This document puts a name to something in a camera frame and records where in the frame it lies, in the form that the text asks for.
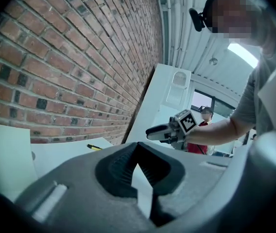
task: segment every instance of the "red shirt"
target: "red shirt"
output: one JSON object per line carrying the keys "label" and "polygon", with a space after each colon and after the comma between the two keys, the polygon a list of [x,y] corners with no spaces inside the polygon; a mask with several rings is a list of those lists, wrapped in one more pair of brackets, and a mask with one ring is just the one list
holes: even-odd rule
{"label": "red shirt", "polygon": [[[201,127],[201,126],[206,126],[206,125],[208,125],[208,123],[206,123],[206,122],[201,122],[199,126]],[[207,148],[208,148],[208,147],[205,146],[205,145],[199,145],[199,146],[200,146],[201,150],[204,152],[204,154],[206,154]],[[201,152],[200,149],[198,148],[197,144],[188,143],[188,145],[187,145],[187,150],[188,150],[189,153],[198,153],[198,154],[202,154],[202,152]]]}

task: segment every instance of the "man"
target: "man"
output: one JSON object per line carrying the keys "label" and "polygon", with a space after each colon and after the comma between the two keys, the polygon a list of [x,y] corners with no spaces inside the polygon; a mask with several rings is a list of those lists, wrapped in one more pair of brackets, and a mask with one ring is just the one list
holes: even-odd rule
{"label": "man", "polygon": [[[191,13],[195,28],[198,17]],[[207,0],[197,15],[213,33],[238,39],[242,43],[260,46],[262,58],[250,74],[240,103],[230,119],[196,127],[185,143],[220,145],[241,137],[256,125],[257,135],[271,131],[271,119],[258,97],[258,91],[276,68],[276,25],[271,13],[249,0]]]}
{"label": "man", "polygon": [[[204,120],[199,124],[200,127],[209,125],[211,123],[213,116],[213,111],[210,107],[204,107],[201,110],[201,117]],[[206,145],[197,145],[193,143],[188,143],[187,144],[187,150],[190,153],[198,153],[198,154],[208,154],[212,155],[213,154],[213,149],[214,146],[206,146]]]}

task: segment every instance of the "table surface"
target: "table surface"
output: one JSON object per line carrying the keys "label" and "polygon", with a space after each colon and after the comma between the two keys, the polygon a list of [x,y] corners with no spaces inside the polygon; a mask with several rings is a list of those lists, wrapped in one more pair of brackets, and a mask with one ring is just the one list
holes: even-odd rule
{"label": "table surface", "polygon": [[87,144],[102,149],[113,146],[103,137],[76,142],[31,144],[31,151],[35,154],[34,168],[38,178],[73,157],[94,152],[87,147]]}

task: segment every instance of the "ceiling light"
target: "ceiling light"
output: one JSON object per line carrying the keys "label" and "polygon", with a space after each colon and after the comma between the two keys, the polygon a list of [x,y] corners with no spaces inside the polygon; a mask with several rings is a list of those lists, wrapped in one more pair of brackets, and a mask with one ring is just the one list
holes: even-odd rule
{"label": "ceiling light", "polygon": [[231,43],[227,49],[241,57],[244,61],[251,65],[252,68],[255,68],[259,62],[255,56],[253,56],[248,50],[243,48],[240,44]]}
{"label": "ceiling light", "polygon": [[209,64],[210,64],[210,65],[215,66],[215,65],[217,65],[217,63],[218,63],[218,60],[217,60],[216,58],[211,58],[211,59],[209,60]]}

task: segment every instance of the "grey t-shirt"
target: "grey t-shirt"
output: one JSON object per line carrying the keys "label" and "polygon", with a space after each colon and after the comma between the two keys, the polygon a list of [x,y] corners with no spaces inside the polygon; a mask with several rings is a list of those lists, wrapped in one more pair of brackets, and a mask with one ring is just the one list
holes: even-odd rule
{"label": "grey t-shirt", "polygon": [[265,85],[275,69],[276,51],[271,57],[262,55],[258,66],[248,78],[238,107],[231,116],[240,121],[255,124],[257,135],[273,129],[270,116],[258,97],[258,92]]}

